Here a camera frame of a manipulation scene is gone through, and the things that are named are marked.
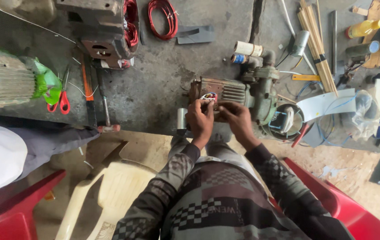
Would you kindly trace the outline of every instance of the plastic bottle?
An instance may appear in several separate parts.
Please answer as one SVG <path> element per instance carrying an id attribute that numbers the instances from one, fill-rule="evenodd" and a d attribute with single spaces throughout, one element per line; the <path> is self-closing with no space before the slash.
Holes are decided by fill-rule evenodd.
<path id="1" fill-rule="evenodd" d="M 380 28 L 380 19 L 377 21 L 374 20 L 365 20 L 361 23 L 351 25 L 346 30 L 346 36 L 349 39 L 364 37 L 369 35 L 373 30 Z"/>

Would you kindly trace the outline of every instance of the green plastic bag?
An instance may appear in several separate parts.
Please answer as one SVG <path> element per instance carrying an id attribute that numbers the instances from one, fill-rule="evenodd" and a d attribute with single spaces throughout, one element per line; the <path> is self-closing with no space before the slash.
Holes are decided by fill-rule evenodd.
<path id="1" fill-rule="evenodd" d="M 51 69 L 45 67 L 39 62 L 39 59 L 34 59 L 36 65 L 36 91 L 33 98 L 43 95 L 45 101 L 51 105 L 56 104 L 59 101 L 61 94 L 62 84 L 59 78 L 51 71 Z"/>

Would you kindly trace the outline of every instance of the patterned sweater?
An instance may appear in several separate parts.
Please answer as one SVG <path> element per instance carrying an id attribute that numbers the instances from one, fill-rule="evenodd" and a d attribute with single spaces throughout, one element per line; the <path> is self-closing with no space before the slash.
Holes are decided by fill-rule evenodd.
<path id="1" fill-rule="evenodd" d="M 173 156 L 118 221 L 120 239 L 353 239 L 308 188 L 264 145 L 245 154 L 282 208 L 246 170 L 224 162 L 194 164 L 188 144 Z"/>

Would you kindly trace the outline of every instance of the person's leg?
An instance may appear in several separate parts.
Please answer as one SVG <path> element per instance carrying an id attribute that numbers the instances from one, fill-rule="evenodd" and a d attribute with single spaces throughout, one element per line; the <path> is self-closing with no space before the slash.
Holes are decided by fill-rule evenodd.
<path id="1" fill-rule="evenodd" d="M 230 148 L 230 146 L 224 142 L 218 141 L 218 142 L 209 142 L 206 146 L 206 153 L 208 155 L 207 158 L 202 159 L 200 158 L 200 161 L 221 161 L 225 163 L 230 163 L 235 166 L 241 167 L 248 171 L 258 182 L 261 183 L 257 175 L 255 174 L 255 171 L 253 170 L 253 167 L 249 163 L 249 161 L 242 155 L 236 153 L 233 149 Z"/>
<path id="2" fill-rule="evenodd" d="M 189 144 L 189 141 L 182 136 L 174 136 L 171 140 L 171 150 L 168 154 L 168 160 L 175 154 L 180 153 L 186 146 Z"/>
<path id="3" fill-rule="evenodd" d="M 26 177 L 36 168 L 49 162 L 52 155 L 76 149 L 99 137 L 98 130 L 95 128 L 8 129 L 19 135 L 27 145 L 23 172 L 15 181 Z"/>

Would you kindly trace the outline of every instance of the scissors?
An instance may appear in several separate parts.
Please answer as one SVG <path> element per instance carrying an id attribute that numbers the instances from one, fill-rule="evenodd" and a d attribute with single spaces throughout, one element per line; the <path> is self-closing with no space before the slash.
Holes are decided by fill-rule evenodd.
<path id="1" fill-rule="evenodd" d="M 59 95 L 59 107 L 61 109 L 62 114 L 68 114 L 70 112 L 70 103 L 67 98 L 67 92 L 65 91 L 67 88 L 67 82 L 68 82 L 68 74 L 70 72 L 70 67 L 67 68 L 67 76 L 65 78 L 65 83 L 62 85 L 61 93 Z M 55 112 L 56 107 L 58 106 L 58 102 L 54 105 L 47 104 L 48 112 Z"/>

